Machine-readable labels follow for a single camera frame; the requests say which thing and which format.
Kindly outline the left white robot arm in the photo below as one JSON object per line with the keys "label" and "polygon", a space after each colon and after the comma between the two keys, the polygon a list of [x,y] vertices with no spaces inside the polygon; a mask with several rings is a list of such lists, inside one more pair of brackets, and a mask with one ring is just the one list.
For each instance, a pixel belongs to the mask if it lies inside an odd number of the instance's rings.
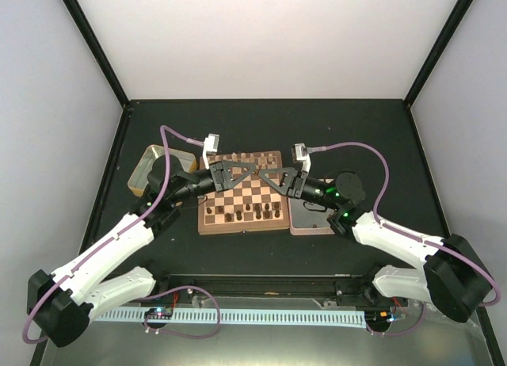
{"label": "left white robot arm", "polygon": [[64,347],[106,311],[147,297],[163,301],[170,282],[144,267],[113,279],[108,276],[172,225],[179,216],[178,203],[230,190],[255,170],[253,163],[219,160],[189,173],[173,155],[157,158],[143,195],[108,234],[53,272],[40,269],[29,277],[25,326],[36,323],[47,339]]}

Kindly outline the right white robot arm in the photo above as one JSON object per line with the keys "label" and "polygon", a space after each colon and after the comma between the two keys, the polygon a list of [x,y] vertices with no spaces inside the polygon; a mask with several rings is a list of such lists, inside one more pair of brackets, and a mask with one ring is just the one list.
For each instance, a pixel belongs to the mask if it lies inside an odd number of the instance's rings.
{"label": "right white robot arm", "polygon": [[361,298],[370,305],[387,297],[415,299],[465,323],[493,289],[492,276],[464,237],[423,234],[364,210],[365,193],[353,172],[330,182],[294,168],[260,170],[258,175],[282,196],[332,210],[327,222],[335,235],[407,263],[406,268],[385,265],[362,282]]}

